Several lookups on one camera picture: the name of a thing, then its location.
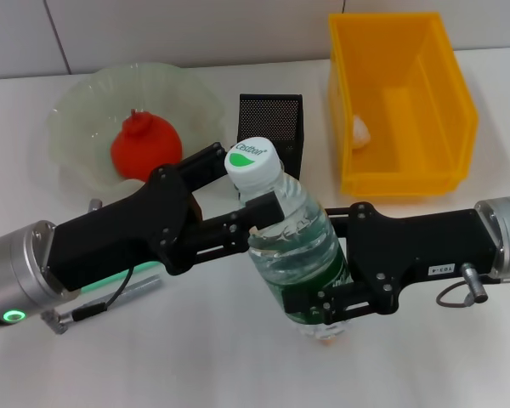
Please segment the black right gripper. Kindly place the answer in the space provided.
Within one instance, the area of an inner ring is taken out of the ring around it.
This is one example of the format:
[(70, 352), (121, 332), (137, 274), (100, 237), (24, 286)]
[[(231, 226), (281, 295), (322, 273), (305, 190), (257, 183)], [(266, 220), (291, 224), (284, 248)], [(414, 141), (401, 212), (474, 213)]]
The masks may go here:
[(390, 218), (361, 202), (327, 208), (326, 213), (348, 217), (347, 260), (355, 282), (311, 292), (286, 289), (285, 312), (308, 324), (391, 315), (407, 286), (459, 278), (464, 264), (487, 275), (496, 258), (497, 246), (473, 209)]

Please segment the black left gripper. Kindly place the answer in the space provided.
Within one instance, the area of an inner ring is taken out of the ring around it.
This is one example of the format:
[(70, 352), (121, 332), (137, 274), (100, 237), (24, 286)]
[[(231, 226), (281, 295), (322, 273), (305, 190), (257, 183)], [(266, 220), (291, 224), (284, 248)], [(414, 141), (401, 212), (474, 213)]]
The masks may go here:
[(201, 220), (192, 192), (225, 174), (220, 143), (155, 170), (132, 195), (58, 225), (48, 271), (73, 292), (149, 261), (164, 262), (185, 225)]

